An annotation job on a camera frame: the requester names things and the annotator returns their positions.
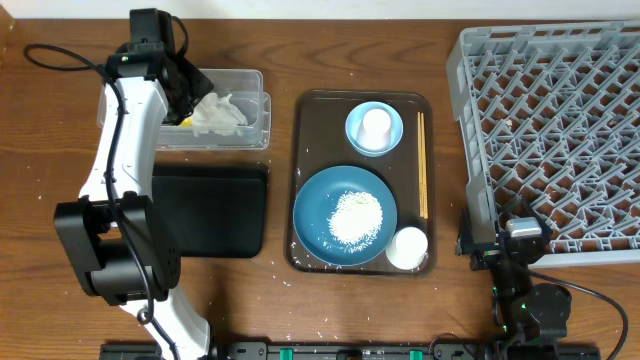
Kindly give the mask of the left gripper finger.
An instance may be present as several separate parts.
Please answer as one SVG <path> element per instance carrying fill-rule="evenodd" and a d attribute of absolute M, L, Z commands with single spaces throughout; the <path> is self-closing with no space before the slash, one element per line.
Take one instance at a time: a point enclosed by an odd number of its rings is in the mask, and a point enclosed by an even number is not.
<path fill-rule="evenodd" d="M 177 65 L 188 83 L 189 103 L 195 108 L 206 95 L 214 90 L 214 84 L 185 57 L 179 57 Z"/>
<path fill-rule="evenodd" d="M 178 125 L 193 111 L 188 81 L 178 80 L 174 83 L 167 83 L 163 86 L 163 90 L 168 101 L 168 111 L 163 124 Z"/>

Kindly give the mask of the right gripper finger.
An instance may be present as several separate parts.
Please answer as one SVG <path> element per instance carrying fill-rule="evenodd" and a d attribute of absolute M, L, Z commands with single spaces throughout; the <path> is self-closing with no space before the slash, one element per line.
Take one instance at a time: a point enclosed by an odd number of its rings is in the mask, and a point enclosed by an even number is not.
<path fill-rule="evenodd" d="M 472 226 L 467 208 L 461 209 L 461 216 L 458 231 L 458 245 L 469 245 L 473 243 Z"/>
<path fill-rule="evenodd" d="M 540 215 L 531 207 L 529 202 L 520 195 L 516 195 L 504 205 L 499 206 L 499 222 L 506 223 L 516 218 L 534 218 L 541 222 Z"/>

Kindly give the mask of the white tissue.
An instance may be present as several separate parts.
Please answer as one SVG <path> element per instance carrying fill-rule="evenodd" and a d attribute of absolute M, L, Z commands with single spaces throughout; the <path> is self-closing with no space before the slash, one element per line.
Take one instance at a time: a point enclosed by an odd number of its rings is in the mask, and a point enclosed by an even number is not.
<path fill-rule="evenodd" d="M 195 136 L 213 132 L 222 136 L 234 135 L 240 126 L 247 125 L 246 116 L 231 103 L 233 95 L 206 95 L 195 107 L 191 128 Z"/>

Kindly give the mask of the white plastic cup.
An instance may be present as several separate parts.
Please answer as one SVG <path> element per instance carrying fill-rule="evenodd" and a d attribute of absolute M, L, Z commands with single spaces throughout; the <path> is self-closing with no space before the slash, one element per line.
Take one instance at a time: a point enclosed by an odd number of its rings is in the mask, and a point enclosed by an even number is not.
<path fill-rule="evenodd" d="M 385 254 L 396 268 L 412 270 L 422 263 L 427 251 L 427 235 L 417 227 L 405 227 L 393 236 Z"/>

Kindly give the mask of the wooden chopstick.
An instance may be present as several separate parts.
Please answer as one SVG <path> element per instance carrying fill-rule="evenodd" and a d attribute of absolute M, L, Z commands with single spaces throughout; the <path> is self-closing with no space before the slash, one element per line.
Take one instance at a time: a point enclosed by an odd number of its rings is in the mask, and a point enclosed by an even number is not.
<path fill-rule="evenodd" d="M 419 113 L 420 113 L 420 112 L 418 112 L 417 125 L 418 125 L 418 123 L 419 123 Z M 420 126 L 418 125 L 418 131 L 417 131 L 417 132 L 418 132 L 418 162 L 419 162 L 420 216 L 421 216 L 421 218 L 423 218 L 423 217 L 422 217 L 422 211 L 421 211 L 421 210 L 422 210 L 422 202 L 421 202 L 421 195 L 422 195 L 422 191 L 421 191 L 421 178 L 422 178 L 422 176 L 421 176 L 421 170 L 422 170 L 422 169 L 421 169 L 421 165 L 420 165 L 420 146 L 421 146 L 421 145 L 420 145 L 420 140 L 421 140 L 421 136 L 419 135 L 419 130 L 420 130 Z"/>
<path fill-rule="evenodd" d="M 421 202 L 422 202 L 422 217 L 424 219 L 428 219 L 428 179 L 427 179 L 427 159 L 426 159 L 426 135 L 425 135 L 425 117 L 424 113 L 419 113 L 419 123 L 420 126 L 419 135 L 421 136 L 420 140 L 420 165 L 421 165 Z"/>

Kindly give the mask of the pink plastic cup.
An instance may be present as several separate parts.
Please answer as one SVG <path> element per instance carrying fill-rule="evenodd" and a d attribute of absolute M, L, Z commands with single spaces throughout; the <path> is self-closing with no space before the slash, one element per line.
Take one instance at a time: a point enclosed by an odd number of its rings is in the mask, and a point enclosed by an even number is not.
<path fill-rule="evenodd" d="M 361 121 L 357 137 L 359 146 L 367 151 L 382 151 L 391 142 L 391 116 L 384 109 L 367 111 Z"/>

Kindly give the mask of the light blue bowl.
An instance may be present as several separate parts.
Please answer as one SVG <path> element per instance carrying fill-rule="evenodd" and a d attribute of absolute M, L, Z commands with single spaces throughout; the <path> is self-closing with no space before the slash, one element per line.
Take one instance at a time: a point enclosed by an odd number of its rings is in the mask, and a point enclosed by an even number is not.
<path fill-rule="evenodd" d="M 377 108 L 386 110 L 391 116 L 391 142 L 386 149 L 371 152 L 361 148 L 357 143 L 356 137 L 364 114 L 371 109 Z M 399 144 L 403 136 L 403 131 L 404 125 L 399 113 L 390 105 L 377 101 L 370 101 L 357 105 L 351 110 L 345 122 L 345 133 L 352 147 L 360 154 L 368 157 L 383 156 L 391 151 Z"/>

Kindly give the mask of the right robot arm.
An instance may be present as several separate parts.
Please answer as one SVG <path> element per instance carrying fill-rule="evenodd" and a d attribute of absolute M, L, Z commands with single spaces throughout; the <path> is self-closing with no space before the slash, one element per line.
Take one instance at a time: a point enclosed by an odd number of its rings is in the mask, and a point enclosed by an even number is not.
<path fill-rule="evenodd" d="M 567 336 L 572 297 L 562 285 L 532 282 L 529 266 L 550 242 L 551 229 L 527 204 L 525 215 L 507 229 L 492 230 L 480 243 L 472 233 L 469 211 L 461 215 L 456 254 L 470 258 L 470 269 L 487 270 L 493 281 L 492 316 L 504 334 L 476 348 L 475 359 L 558 359 L 557 341 Z"/>

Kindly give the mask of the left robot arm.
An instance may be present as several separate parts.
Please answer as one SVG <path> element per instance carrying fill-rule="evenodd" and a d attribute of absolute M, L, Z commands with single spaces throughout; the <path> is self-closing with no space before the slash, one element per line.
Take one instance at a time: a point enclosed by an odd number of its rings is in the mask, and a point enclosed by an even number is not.
<path fill-rule="evenodd" d="M 54 226 L 81 288 L 137 318 L 164 359 L 208 359 L 211 329 L 179 285 L 178 241 L 152 199 L 162 124 L 178 125 L 213 89 L 177 47 L 177 17 L 130 13 L 129 42 L 103 65 L 104 123 L 77 200 L 60 203 Z"/>

